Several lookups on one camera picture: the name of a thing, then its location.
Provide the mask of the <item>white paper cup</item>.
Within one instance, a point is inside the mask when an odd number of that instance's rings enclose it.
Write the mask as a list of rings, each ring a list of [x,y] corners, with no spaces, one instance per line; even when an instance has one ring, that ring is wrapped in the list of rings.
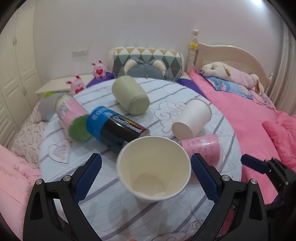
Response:
[[[160,202],[175,197],[187,186],[191,163],[176,142],[146,136],[129,142],[118,154],[116,171],[122,185],[138,200]]]
[[[191,99],[171,126],[174,136],[179,140],[194,138],[211,120],[210,106],[200,99]]]

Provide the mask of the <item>pink bunny toy near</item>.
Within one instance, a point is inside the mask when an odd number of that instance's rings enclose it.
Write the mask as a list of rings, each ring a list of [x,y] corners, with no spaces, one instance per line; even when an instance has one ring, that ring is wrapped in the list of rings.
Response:
[[[71,95],[75,95],[82,90],[86,89],[85,83],[82,81],[81,77],[79,75],[75,75],[75,80],[68,80],[65,82],[67,85],[70,85],[70,91],[69,93]]]

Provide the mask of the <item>striped white quilt cover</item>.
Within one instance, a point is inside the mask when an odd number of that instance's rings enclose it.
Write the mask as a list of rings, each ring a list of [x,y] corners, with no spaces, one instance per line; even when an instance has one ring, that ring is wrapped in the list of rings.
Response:
[[[132,145],[127,165],[133,170],[153,166],[161,177],[180,177],[184,168],[173,160],[179,144],[171,125],[187,102],[200,95],[165,80],[138,78],[137,82],[151,104],[145,114],[133,120],[148,128],[156,142],[146,138]],[[93,153],[101,155],[102,168],[79,205],[102,240],[185,240],[198,230],[213,206],[194,175],[177,196],[142,202],[118,178],[118,153],[95,138],[84,143],[69,141],[57,116],[51,118],[43,133],[39,152],[42,177],[51,182],[71,175]]]

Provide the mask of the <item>heart pattern sheet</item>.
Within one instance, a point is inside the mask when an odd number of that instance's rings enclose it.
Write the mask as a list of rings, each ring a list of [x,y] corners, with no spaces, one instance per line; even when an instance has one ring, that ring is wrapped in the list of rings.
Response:
[[[22,124],[10,147],[14,154],[36,167],[39,167],[43,132],[48,125],[47,121],[41,121],[41,114],[38,111],[39,104],[40,102],[37,103],[30,116]]]

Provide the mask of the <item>blue cartoon pillow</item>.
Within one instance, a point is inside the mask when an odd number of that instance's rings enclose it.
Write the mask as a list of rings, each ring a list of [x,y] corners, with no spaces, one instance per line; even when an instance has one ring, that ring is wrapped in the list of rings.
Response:
[[[201,72],[200,75],[203,76],[216,91],[228,92],[247,99],[253,99],[250,91],[242,85],[214,76],[206,76],[203,72]]]

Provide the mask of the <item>cream wooden headboard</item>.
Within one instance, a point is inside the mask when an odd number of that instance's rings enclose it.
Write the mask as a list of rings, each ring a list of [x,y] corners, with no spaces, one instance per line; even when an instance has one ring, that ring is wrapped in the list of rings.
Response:
[[[198,43],[197,50],[191,50],[189,44],[189,54],[185,71],[200,70],[203,65],[212,62],[223,62],[240,71],[248,74],[256,74],[263,85],[265,92],[268,92],[273,80],[273,73],[266,75],[261,64],[249,52],[231,45],[208,45],[199,42],[199,31],[192,31],[190,42]]]

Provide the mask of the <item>white nightstand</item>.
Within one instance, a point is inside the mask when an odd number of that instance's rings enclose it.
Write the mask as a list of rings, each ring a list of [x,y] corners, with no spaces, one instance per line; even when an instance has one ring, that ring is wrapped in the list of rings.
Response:
[[[63,78],[57,78],[50,80],[45,85],[43,85],[40,89],[38,89],[35,93],[36,94],[43,94],[47,92],[63,92],[69,91],[70,85],[66,83],[66,81],[73,81],[75,80],[74,76],[67,76]]]

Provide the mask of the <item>pink fleece blanket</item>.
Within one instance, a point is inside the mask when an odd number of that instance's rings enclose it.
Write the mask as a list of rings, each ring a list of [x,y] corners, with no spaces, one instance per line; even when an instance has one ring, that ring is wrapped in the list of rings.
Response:
[[[295,170],[294,115],[274,111],[236,94],[217,91],[195,71],[190,71],[189,77],[227,118],[236,133],[242,154],[260,160],[275,157]]]

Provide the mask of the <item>grey cat plush cushion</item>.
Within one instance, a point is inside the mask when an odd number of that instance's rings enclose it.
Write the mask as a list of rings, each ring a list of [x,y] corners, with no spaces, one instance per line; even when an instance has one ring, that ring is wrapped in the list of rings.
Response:
[[[152,60],[148,63],[137,59],[131,58],[126,61],[123,66],[124,75],[131,76],[133,78],[154,78],[154,79],[165,79],[167,69],[165,63],[161,60]]]

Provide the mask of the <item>cream curtain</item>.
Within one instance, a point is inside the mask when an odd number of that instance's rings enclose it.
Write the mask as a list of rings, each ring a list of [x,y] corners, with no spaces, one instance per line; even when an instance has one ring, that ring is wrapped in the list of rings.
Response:
[[[269,98],[278,110],[295,114],[295,38],[286,23],[283,23],[280,66],[269,88]]]

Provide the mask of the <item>pink green canister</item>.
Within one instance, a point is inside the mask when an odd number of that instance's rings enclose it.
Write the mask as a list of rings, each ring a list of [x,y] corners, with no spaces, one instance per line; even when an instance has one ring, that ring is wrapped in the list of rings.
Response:
[[[61,94],[56,99],[54,108],[72,141],[83,143],[91,138],[90,133],[86,130],[86,120],[89,113],[74,96],[68,93]]]

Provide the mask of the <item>light pink quilt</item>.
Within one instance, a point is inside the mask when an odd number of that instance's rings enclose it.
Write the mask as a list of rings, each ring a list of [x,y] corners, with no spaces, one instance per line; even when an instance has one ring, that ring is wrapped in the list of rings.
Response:
[[[1,146],[1,216],[20,240],[70,240],[57,214],[43,210],[43,192],[32,191],[38,168]]]

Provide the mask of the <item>pink bunny toy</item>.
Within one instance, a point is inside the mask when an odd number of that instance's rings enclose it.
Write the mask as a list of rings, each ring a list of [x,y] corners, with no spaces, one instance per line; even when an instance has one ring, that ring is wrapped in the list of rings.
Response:
[[[81,77],[79,75],[75,75],[75,80],[68,80],[65,82],[67,85],[70,85],[70,91],[69,93],[71,95],[75,95],[82,90],[86,89],[85,83],[82,81]]]
[[[92,66],[94,67],[92,74],[95,79],[106,78],[106,69],[101,60],[98,60],[96,63],[93,62]]]

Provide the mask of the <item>pink white plush dog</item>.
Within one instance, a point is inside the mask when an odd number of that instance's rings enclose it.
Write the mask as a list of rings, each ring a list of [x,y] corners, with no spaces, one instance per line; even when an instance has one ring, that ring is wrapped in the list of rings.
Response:
[[[222,62],[206,64],[201,68],[205,76],[214,76],[237,83],[262,95],[265,91],[256,74],[247,74]]]

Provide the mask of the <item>light green cup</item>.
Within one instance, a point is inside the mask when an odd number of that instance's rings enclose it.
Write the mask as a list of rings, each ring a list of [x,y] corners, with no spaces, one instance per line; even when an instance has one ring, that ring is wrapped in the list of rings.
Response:
[[[112,84],[112,94],[117,102],[131,115],[144,114],[150,100],[144,89],[131,76],[121,76]]]

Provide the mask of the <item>purple blanket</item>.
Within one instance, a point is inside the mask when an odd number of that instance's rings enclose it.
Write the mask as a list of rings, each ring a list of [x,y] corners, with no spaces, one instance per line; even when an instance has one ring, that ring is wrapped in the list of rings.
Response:
[[[86,87],[88,88],[93,85],[96,85],[96,84],[99,84],[99,83],[102,83],[102,82],[105,82],[108,80],[112,80],[112,79],[114,79],[114,74],[111,72],[107,72],[106,78],[99,78],[99,79],[93,78],[88,84],[86,84]],[[190,88],[191,90],[194,90],[196,93],[200,94],[201,96],[205,97],[203,91],[191,79],[181,77],[177,81],[177,83],[180,85],[186,86],[186,87]]]

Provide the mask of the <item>triangle pattern pillow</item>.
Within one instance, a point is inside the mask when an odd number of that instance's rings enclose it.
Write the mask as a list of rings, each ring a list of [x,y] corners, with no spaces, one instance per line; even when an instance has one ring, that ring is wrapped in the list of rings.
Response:
[[[165,78],[178,81],[184,73],[184,57],[173,50],[145,48],[145,47],[116,47],[108,55],[107,70],[118,77],[126,61],[136,58],[144,63],[161,60],[166,66]]]

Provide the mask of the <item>wall socket panel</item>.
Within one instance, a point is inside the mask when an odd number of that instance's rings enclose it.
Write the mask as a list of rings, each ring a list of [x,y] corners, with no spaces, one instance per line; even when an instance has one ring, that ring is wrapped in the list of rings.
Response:
[[[87,55],[88,55],[88,49],[72,51],[73,58],[83,57],[83,56],[87,56]]]

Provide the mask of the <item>pink bunny toy far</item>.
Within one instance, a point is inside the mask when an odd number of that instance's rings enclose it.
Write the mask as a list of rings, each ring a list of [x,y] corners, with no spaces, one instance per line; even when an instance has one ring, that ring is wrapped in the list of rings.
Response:
[[[96,63],[93,62],[92,66],[94,67],[92,74],[95,79],[106,78],[106,69],[101,60],[98,60]]]

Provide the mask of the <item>pink paper cup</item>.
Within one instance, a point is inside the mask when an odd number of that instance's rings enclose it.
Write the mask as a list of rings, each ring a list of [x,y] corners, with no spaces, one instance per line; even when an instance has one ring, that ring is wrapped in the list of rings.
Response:
[[[189,158],[199,153],[211,166],[217,167],[223,156],[223,150],[217,135],[205,135],[179,141],[178,144],[186,151]]]

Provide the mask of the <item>blue black towel can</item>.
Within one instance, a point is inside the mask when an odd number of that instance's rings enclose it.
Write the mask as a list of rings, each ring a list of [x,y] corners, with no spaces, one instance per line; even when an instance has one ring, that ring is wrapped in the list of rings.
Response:
[[[136,138],[150,135],[148,128],[105,106],[97,107],[88,116],[86,130],[109,148],[118,150]]]

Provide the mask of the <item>grey flower cushion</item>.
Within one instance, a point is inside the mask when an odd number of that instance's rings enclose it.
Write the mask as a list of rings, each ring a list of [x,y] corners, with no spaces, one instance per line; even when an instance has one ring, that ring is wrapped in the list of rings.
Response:
[[[39,123],[41,121],[50,121],[55,113],[55,102],[56,99],[61,95],[61,92],[47,92],[44,94],[43,98],[40,100],[37,113],[35,117],[35,122]]]

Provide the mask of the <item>cream wardrobe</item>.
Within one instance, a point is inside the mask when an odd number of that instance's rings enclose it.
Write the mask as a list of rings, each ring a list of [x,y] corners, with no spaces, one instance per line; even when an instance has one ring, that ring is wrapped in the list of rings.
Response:
[[[36,1],[26,1],[1,32],[1,145],[9,148],[40,98],[33,21]]]

